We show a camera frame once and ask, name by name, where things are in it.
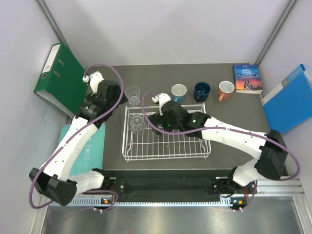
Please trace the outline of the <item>clear glass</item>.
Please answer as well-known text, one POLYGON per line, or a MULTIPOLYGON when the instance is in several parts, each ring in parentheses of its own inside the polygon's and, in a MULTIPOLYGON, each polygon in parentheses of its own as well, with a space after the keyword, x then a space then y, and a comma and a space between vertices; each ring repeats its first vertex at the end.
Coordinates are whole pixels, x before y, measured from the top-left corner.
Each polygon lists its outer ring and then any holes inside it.
POLYGON ((141 136, 146 132, 147 124, 143 115, 133 114, 130 116, 131 131, 134 135, 141 136))
POLYGON ((132 106, 137 106, 140 104, 140 89, 136 86, 130 86, 125 90, 125 95, 128 102, 132 106))

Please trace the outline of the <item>light blue mug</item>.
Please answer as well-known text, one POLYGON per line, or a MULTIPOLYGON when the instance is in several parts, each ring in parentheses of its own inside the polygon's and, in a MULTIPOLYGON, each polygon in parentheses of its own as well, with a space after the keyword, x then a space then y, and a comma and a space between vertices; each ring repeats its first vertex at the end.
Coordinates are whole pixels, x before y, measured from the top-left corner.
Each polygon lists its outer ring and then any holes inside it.
POLYGON ((173 100, 175 102, 181 103, 185 99, 187 88, 183 84, 175 84, 171 88, 171 93, 173 100))

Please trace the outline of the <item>dark blue mug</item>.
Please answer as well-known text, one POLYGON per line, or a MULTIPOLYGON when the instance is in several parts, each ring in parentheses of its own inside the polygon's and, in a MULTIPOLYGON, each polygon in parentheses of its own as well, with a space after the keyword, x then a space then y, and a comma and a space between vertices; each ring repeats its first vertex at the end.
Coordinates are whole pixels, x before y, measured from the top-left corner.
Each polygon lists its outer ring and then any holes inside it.
POLYGON ((196 102, 205 102, 208 99, 211 87, 206 82, 198 82, 194 87, 194 100, 196 102))

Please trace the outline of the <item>orange patterned mug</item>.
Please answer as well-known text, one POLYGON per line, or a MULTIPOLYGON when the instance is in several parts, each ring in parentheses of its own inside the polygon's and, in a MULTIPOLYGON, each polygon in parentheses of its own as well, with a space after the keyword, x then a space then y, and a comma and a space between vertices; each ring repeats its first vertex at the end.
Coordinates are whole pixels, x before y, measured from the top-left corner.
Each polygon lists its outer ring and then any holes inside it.
POLYGON ((235 90, 235 86, 230 81, 222 81, 219 84, 218 101, 223 102, 229 99, 231 93, 235 90))

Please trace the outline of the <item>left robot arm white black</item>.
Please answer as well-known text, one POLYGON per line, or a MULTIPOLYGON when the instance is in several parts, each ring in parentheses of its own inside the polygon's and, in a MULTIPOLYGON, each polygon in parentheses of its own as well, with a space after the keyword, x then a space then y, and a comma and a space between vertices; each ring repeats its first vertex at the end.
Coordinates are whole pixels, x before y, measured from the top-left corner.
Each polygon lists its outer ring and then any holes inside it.
POLYGON ((91 136, 116 108, 127 102, 123 82, 100 80, 91 81, 89 85, 92 92, 86 95, 65 137, 46 162, 29 173, 29 203, 34 209, 40 209, 33 202, 34 191, 52 202, 66 206, 78 194, 95 189, 103 194, 110 189, 110 180, 98 169, 70 175, 75 161, 91 136))

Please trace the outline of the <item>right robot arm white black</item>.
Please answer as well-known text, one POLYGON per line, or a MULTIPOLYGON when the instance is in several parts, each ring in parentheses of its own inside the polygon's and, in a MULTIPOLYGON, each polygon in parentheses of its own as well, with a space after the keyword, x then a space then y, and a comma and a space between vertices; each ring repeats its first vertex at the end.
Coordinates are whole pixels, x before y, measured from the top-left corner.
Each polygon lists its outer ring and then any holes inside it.
POLYGON ((168 101, 157 112, 147 116, 153 131, 182 133, 188 137, 215 141, 241 150, 252 160, 232 169, 228 176, 228 188, 239 193, 250 182, 258 179, 280 180, 287 158, 286 144, 280 132, 252 132, 226 124, 206 113, 189 113, 179 103, 168 101))

